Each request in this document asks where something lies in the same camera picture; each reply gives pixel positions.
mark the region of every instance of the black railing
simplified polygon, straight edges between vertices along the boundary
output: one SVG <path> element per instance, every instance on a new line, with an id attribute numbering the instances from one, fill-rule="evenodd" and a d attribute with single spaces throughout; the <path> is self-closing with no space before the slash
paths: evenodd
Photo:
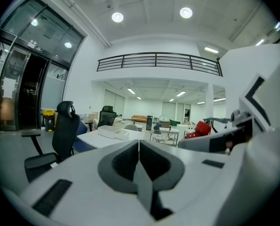
<path id="1" fill-rule="evenodd" d="M 97 71 L 134 67 L 181 68 L 223 76 L 219 60 L 166 52 L 145 52 L 103 58 L 98 60 Z"/>

